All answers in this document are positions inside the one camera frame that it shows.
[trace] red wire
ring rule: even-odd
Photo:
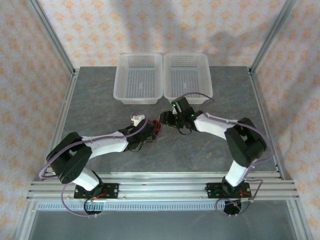
[[[154,135],[157,136],[158,133],[160,132],[160,128],[161,128],[161,124],[158,120],[154,119],[152,120],[152,122],[155,124],[155,131],[154,131]]]
[[[252,195],[251,195],[250,193],[243,192],[242,190],[240,190],[240,193],[241,193],[241,198],[242,198],[242,199],[244,198],[244,195],[247,195],[247,196],[249,196],[250,198],[252,198]]]

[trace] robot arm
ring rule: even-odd
[[[90,195],[99,194],[102,189],[102,181],[93,171],[85,168],[88,160],[112,152],[135,150],[144,142],[154,140],[157,135],[155,124],[151,120],[145,119],[144,115],[133,116],[131,120],[133,121],[132,125],[108,135],[88,137],[80,136],[76,132],[69,133],[46,158],[49,161],[70,144],[82,142],[62,153],[51,163],[50,166],[61,183],[73,182],[90,192]],[[143,129],[137,134],[132,134],[141,128]]]
[[[228,194],[232,193],[243,181],[251,163],[258,159],[267,149],[262,137],[245,127],[234,123],[242,123],[255,127],[248,118],[229,120],[212,116],[202,111],[195,112],[185,97],[179,97],[172,102],[173,112],[166,111],[160,115],[160,123],[181,129],[205,132],[227,141],[233,162],[222,179],[222,188]]]

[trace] floral wallpaper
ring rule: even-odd
[[[72,64],[116,66],[121,53],[193,52],[250,66],[285,0],[39,0]]]
[[[10,240],[70,76],[26,0],[1,0],[0,16],[0,239]]]
[[[257,79],[270,128],[320,239],[320,1],[300,0],[261,63]]]

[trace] plastic basket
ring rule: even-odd
[[[213,89],[208,58],[202,53],[168,53],[163,60],[163,95],[173,101],[183,94],[197,92],[212,98]],[[202,104],[199,94],[185,96],[190,104]]]
[[[155,104],[163,96],[163,58],[158,53],[119,57],[113,96],[124,104]]]

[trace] gray table surface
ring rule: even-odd
[[[248,71],[242,66],[210,67],[214,103],[206,107],[210,114],[227,119],[248,117],[263,130],[264,125]],[[111,134],[131,124],[130,116],[144,110],[150,119],[171,111],[162,97],[153,105],[125,105],[114,99],[116,67],[81,67],[62,137],[70,132],[80,136]],[[203,110],[209,103],[193,105]],[[181,135],[177,129],[163,125],[156,143],[143,146],[139,152],[113,152],[95,157],[87,163],[96,172],[226,172],[233,159],[227,142],[203,132]],[[261,164],[255,171],[275,171],[273,161]]]

